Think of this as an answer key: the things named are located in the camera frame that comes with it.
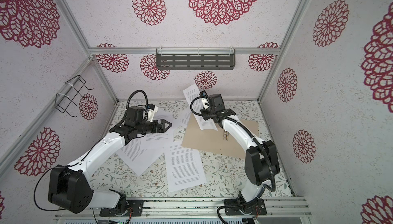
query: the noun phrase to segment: leaf pattern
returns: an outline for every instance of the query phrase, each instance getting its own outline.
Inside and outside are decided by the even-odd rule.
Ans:
[[[130,102],[130,106],[144,104],[144,101]],[[172,112],[174,118],[184,109],[188,109],[186,101],[155,101],[154,104],[166,112]],[[225,105],[239,118],[257,121],[259,136],[270,139],[257,101],[226,101]],[[111,126],[122,119],[125,106],[125,101],[119,104]],[[184,134],[185,128],[175,128],[174,140],[183,139]],[[128,197],[237,197],[248,180],[244,172],[244,160],[201,150],[199,153],[207,180],[203,185],[168,192],[164,154],[140,177],[137,177],[117,154],[113,154],[93,174],[90,185],[93,189],[114,189],[127,194]],[[281,162],[280,167],[281,172],[276,175],[276,192],[265,191],[264,197],[292,196]]]

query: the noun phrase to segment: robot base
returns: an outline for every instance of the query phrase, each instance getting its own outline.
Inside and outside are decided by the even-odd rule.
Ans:
[[[143,200],[127,200],[128,206],[132,208],[132,215],[131,216],[141,216],[142,209],[143,209]],[[114,213],[111,212],[111,209],[101,209],[99,213],[101,217],[116,217]],[[129,216],[130,212],[127,210],[123,216]]]
[[[224,205],[225,206],[237,205],[237,204],[239,204],[237,202],[237,199],[229,198],[229,199],[225,199],[224,200]],[[258,199],[257,203],[253,204],[253,207],[250,208],[250,209],[252,209],[252,212],[249,215],[256,215],[257,214],[256,206],[259,207],[258,215],[266,215],[267,214],[266,207],[265,207],[265,202],[263,201],[262,198],[260,198],[260,199]],[[225,214],[226,215],[244,215],[244,213],[242,213],[238,207],[237,208],[226,208],[225,209]]]

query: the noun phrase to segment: ventilation grille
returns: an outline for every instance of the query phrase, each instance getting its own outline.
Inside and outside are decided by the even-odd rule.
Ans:
[[[108,220],[97,220],[99,224],[106,224]],[[242,224],[241,218],[225,218],[229,224]],[[95,220],[65,220],[63,224],[96,224]],[[222,224],[219,218],[193,219],[131,219],[130,224]]]
[[[231,70],[235,66],[235,50],[233,54],[158,54],[156,49],[156,65],[160,70]]]

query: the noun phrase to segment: black wire hook rack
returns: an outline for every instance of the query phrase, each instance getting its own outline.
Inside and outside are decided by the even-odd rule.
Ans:
[[[82,83],[82,86],[77,90],[74,86],[77,84],[78,81],[80,81],[80,82]],[[56,97],[55,97],[55,108],[56,108],[58,111],[60,111],[61,113],[67,113],[69,116],[71,116],[71,117],[73,117],[73,118],[76,118],[77,116],[71,115],[70,113],[68,113],[67,108],[70,106],[71,103],[74,104],[74,105],[76,105],[77,107],[79,107],[79,105],[77,105],[73,100],[75,99],[75,97],[76,97],[78,94],[79,94],[81,97],[83,97],[83,96],[81,95],[81,93],[79,92],[79,91],[81,91],[81,89],[82,89],[83,87],[85,87],[87,90],[92,90],[92,89],[94,89],[94,88],[88,88],[88,87],[85,85],[85,84],[86,84],[86,80],[83,79],[83,77],[82,77],[81,75],[74,76],[73,78],[71,78],[71,79],[69,79],[68,81],[66,81],[65,84],[71,85],[72,89],[74,89],[74,90],[76,91],[76,94],[72,97],[72,99],[70,99],[70,97],[68,96],[68,93],[69,93],[72,89],[68,90],[68,92],[65,93],[65,94],[56,94]],[[59,103],[57,103],[57,98],[58,98],[60,95],[66,97],[68,100],[70,100],[70,102],[68,103],[68,105],[66,106],[66,108],[63,108],[63,107],[60,105],[62,99],[60,99]]]

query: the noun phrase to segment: cardboard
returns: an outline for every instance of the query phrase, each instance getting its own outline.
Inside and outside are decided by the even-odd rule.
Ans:
[[[258,122],[248,120],[241,120],[241,122],[251,132],[256,135],[259,134]],[[212,129],[201,130],[194,115],[191,115],[182,146],[244,159],[246,153],[233,136],[229,134],[228,140],[225,140],[224,130],[218,124],[216,124],[216,127],[218,131]]]

